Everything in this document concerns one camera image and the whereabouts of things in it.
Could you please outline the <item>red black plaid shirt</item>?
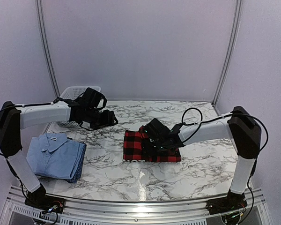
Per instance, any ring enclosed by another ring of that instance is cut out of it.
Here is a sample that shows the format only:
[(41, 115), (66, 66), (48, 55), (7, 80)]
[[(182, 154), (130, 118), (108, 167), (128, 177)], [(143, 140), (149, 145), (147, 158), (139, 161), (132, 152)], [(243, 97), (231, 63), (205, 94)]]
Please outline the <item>red black plaid shirt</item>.
[(123, 144), (123, 160), (126, 162), (181, 162), (179, 148), (157, 152), (151, 149), (151, 141), (141, 126), (138, 131), (126, 130)]

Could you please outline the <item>light blue shirt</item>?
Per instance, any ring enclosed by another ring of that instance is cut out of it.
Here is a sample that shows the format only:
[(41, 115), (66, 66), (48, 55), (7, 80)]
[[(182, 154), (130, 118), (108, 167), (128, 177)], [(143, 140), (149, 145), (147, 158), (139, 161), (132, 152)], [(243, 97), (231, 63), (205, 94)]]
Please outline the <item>light blue shirt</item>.
[(66, 134), (45, 133), (31, 139), (26, 159), (35, 175), (71, 179), (83, 145)]

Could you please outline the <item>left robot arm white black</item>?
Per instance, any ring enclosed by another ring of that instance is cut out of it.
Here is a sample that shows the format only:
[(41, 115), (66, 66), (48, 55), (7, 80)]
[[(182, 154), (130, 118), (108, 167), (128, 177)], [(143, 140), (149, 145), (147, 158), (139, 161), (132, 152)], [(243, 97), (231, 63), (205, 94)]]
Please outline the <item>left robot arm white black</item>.
[(41, 209), (48, 207), (50, 198), (38, 176), (72, 179), (81, 168), (85, 145), (70, 141), (66, 135), (45, 134), (33, 137), (28, 151), (24, 152), (22, 131), (57, 121), (87, 122), (91, 130), (118, 123), (113, 111), (86, 108), (76, 102), (14, 105), (7, 101), (3, 104), (0, 110), (0, 155), (26, 187), (26, 197)]

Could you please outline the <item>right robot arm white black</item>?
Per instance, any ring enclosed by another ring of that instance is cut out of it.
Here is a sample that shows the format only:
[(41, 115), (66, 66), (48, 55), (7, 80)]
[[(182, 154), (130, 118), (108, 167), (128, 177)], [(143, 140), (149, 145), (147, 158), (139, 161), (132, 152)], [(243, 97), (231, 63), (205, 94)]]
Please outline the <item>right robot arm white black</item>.
[(241, 106), (211, 120), (200, 119), (193, 123), (181, 121), (171, 129), (154, 118), (140, 133), (147, 135), (141, 142), (141, 149), (146, 155), (153, 156), (193, 143), (231, 139), (237, 150), (237, 165), (222, 205), (232, 210), (244, 199), (244, 191), (254, 175), (258, 156), (265, 148), (261, 144), (261, 136), (262, 131), (266, 130), (260, 119), (250, 115)]

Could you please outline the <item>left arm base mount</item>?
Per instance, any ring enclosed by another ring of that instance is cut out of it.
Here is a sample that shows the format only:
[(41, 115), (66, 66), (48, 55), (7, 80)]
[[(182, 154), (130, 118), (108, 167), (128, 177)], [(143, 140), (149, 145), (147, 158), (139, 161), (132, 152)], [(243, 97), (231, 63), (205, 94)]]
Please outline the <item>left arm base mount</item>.
[(39, 199), (38, 203), (36, 203), (36, 201), (31, 201), (28, 198), (25, 199), (24, 203), (25, 205), (43, 210), (45, 212), (49, 212), (49, 209), (52, 209), (54, 212), (62, 213), (64, 210), (65, 199), (45, 195), (44, 198)]

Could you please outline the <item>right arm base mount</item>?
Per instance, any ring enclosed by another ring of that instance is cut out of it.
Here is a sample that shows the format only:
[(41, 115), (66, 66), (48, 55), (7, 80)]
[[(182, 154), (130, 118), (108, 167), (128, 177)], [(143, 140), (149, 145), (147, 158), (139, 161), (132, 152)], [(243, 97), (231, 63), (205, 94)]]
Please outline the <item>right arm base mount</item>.
[(247, 207), (247, 201), (245, 199), (229, 199), (227, 197), (210, 199), (206, 203), (206, 209), (210, 215), (225, 213), (238, 209), (244, 209)]

